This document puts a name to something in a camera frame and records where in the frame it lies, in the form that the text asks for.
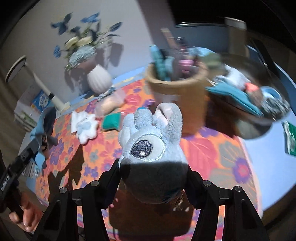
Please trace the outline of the person's left hand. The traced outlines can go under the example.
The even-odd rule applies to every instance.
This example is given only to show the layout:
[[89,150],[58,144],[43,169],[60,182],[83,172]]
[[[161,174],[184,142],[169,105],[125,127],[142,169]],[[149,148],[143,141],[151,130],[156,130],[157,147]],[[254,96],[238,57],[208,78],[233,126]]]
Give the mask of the person's left hand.
[[20,218],[16,212],[9,214],[10,220],[26,232],[34,232],[43,216],[43,211],[28,199],[21,201],[21,209],[23,210],[23,217]]

